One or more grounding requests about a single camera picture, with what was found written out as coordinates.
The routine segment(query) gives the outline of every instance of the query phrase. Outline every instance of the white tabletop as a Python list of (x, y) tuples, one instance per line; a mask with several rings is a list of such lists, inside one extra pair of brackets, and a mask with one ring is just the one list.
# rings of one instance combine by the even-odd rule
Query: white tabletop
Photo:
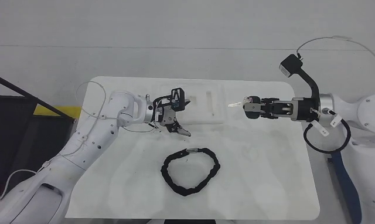
[[(67, 218), (312, 220), (319, 215), (306, 144), (300, 123), (288, 118), (247, 119), (228, 104), (245, 96), (290, 100), (283, 82), (96, 77), (107, 91), (127, 90), (151, 99), (181, 86), (192, 103), (178, 113), (190, 138), (120, 129), (112, 146), (74, 187)], [(83, 107), (94, 113), (103, 94), (89, 84)], [(81, 114), (79, 125), (87, 115)], [(148, 130), (132, 125), (132, 130)], [(199, 193), (174, 193), (162, 178), (165, 158), (184, 148), (210, 148), (219, 159), (217, 175)], [(176, 183), (194, 187), (213, 166), (198, 153), (171, 162)]]

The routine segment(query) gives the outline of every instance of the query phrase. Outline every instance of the gray floor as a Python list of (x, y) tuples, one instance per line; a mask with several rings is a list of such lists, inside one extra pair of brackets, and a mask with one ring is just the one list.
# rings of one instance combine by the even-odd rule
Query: gray floor
[[(279, 72), (280, 61), (318, 36), (346, 35), (375, 50), (374, 1), (0, 0), (0, 76), (57, 105), (81, 104), (75, 89), (96, 76), (282, 81), (307, 96), (302, 80)], [(373, 94), (375, 60), (361, 47), (321, 40), (301, 54), (321, 92), (347, 101)], [(238, 223), (346, 223), (325, 157), (309, 156), (316, 220)]]

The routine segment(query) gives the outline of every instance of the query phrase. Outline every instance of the yellow stripe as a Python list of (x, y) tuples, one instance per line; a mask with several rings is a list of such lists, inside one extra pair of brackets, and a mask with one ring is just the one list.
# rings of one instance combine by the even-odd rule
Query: yellow stripe
[[(81, 107), (79, 106), (54, 106), (54, 107), (75, 119), (78, 119), (81, 114)], [(51, 110), (46, 109), (45, 107), (41, 105), (36, 106), (34, 115), (58, 116), (58, 114), (52, 112)]]

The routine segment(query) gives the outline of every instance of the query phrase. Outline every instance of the white label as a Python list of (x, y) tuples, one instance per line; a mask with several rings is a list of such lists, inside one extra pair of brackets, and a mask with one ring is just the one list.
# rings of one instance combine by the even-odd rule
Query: white label
[(326, 130), (326, 128), (322, 127), (321, 124), (319, 124), (319, 122), (317, 122), (316, 120), (313, 120), (311, 122), (311, 124), (317, 129), (319, 130), (319, 132), (324, 136), (324, 137), (327, 137), (329, 135), (329, 132)]
[(330, 122), (331, 126), (333, 128), (335, 128), (336, 126), (338, 126), (340, 124), (340, 122), (341, 122), (341, 119), (342, 119), (342, 117), (337, 114), (336, 117), (334, 117), (334, 119)]

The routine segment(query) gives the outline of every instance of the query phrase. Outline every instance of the black fabric loop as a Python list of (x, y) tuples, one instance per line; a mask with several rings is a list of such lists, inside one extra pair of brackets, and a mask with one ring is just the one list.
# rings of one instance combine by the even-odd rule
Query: black fabric loop
[(164, 164), (163, 164), (162, 169), (161, 169), (161, 173), (162, 173), (162, 176), (163, 176), (165, 182), (172, 188), (172, 190), (174, 192), (176, 192), (177, 194), (180, 194), (182, 196), (188, 196), (188, 195), (200, 192), (208, 184), (208, 182), (211, 180), (211, 178), (213, 178), (217, 174), (217, 172), (220, 169), (219, 160), (216, 158), (216, 155), (213, 151), (209, 150), (208, 148), (197, 148), (197, 151), (194, 151), (194, 152), (205, 153), (205, 154), (209, 155), (212, 158), (212, 160), (214, 161), (214, 166), (211, 169), (210, 173), (208, 174), (207, 178), (205, 178), (202, 182), (200, 182), (200, 184), (198, 186), (196, 186), (195, 188), (186, 189), (183, 186), (179, 186), (179, 185), (175, 184), (173, 182), (171, 176), (169, 176), (169, 174), (168, 174), (168, 165), (172, 160), (185, 157), (185, 156), (189, 155), (190, 153), (192, 153), (192, 152), (189, 152), (187, 150), (188, 149), (184, 149), (184, 150), (178, 151), (176, 153), (173, 153), (171, 155), (168, 155), (167, 158), (165, 159)]

